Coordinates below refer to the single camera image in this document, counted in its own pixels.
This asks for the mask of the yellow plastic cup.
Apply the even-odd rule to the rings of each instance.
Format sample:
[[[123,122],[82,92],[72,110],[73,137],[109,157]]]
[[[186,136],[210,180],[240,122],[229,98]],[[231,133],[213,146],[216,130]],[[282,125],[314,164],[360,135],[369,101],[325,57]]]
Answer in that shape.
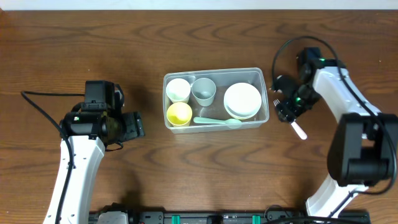
[[[184,102],[177,102],[169,106],[166,112],[167,121],[173,127],[189,126],[192,119],[192,109]]]

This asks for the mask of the white plastic fork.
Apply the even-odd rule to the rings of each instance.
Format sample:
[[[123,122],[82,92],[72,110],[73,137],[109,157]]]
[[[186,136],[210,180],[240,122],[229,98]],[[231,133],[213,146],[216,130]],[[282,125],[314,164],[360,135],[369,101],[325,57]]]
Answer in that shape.
[[[308,138],[305,131],[296,123],[296,115],[294,115],[291,110],[289,110],[288,106],[281,103],[278,99],[273,101],[275,106],[275,111],[277,112],[277,116],[279,121],[283,123],[289,123],[291,127],[294,129],[296,134],[301,140],[306,140]]]

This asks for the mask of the grey plastic cup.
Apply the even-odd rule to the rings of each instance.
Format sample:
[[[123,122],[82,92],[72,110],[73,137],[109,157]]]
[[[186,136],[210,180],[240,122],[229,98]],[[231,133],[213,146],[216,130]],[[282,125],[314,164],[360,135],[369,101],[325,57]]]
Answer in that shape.
[[[209,78],[199,78],[192,84],[192,94],[200,106],[210,106],[215,98],[216,85]]]

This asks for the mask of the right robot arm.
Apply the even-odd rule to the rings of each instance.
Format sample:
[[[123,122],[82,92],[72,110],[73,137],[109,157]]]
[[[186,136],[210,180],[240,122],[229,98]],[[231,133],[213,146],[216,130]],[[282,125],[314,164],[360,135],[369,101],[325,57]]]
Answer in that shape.
[[[355,87],[345,65],[320,56],[301,58],[302,83],[280,75],[272,88],[285,95],[274,101],[282,122],[294,123],[324,99],[338,123],[327,156],[328,175],[305,202],[306,214],[316,222],[337,218],[355,196],[397,177],[397,116],[382,113]]]

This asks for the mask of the white plastic bowl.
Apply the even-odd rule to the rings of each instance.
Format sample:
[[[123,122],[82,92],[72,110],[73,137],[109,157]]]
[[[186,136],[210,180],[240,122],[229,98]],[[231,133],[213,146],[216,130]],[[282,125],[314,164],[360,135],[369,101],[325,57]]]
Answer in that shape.
[[[262,98],[256,87],[248,83],[236,83],[226,90],[223,103],[227,113],[247,116],[257,114]]]

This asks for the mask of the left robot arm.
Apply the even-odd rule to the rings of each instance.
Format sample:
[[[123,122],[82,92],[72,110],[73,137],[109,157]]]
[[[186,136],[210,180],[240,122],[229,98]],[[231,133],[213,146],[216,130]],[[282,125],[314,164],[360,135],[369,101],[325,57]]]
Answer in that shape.
[[[88,223],[96,173],[106,148],[144,136],[138,112],[70,112],[62,120],[60,167],[44,223]]]

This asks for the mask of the white plastic cup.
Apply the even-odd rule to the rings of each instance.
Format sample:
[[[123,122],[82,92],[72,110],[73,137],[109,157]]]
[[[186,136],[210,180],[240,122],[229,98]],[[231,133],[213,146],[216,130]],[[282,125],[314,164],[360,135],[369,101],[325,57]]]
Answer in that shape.
[[[171,80],[166,86],[166,94],[172,103],[188,103],[191,93],[189,82],[182,78]]]

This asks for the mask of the mint green plastic spoon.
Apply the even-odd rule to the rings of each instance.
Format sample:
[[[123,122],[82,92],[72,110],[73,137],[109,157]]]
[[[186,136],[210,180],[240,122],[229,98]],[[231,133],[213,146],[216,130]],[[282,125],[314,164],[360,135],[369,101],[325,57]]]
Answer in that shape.
[[[193,121],[196,124],[224,124],[231,129],[238,129],[242,126],[242,121],[233,118],[227,120],[220,120],[220,119],[211,119],[203,117],[194,117]]]

